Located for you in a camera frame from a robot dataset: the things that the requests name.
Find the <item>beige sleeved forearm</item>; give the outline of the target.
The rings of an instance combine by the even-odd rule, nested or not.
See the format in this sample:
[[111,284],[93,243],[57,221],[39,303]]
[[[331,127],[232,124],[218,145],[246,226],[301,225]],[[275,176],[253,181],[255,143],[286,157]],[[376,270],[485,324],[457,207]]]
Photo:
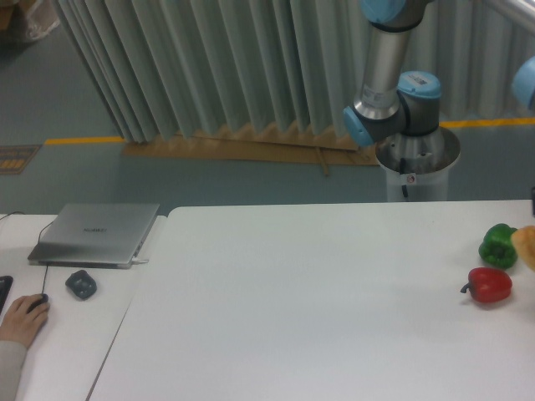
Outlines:
[[27,351],[20,343],[1,341],[1,400],[16,399]]

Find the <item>person's bare hand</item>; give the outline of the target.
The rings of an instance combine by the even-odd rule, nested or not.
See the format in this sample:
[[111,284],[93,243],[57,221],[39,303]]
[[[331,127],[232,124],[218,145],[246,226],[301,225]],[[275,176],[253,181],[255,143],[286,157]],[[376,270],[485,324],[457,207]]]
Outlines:
[[40,297],[41,294],[22,296],[12,303],[1,323],[1,341],[20,343],[26,349],[31,347],[39,331],[48,321],[49,302],[27,314],[30,304]]

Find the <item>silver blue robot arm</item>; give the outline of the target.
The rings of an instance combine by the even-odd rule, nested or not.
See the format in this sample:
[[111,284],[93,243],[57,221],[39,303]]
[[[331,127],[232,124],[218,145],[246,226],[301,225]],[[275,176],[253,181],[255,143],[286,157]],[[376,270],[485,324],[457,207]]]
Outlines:
[[401,70],[410,34],[426,1],[363,1],[371,40],[361,90],[344,109],[352,140],[374,147],[385,172],[388,201],[445,201],[458,138],[439,125],[441,82],[424,71]]

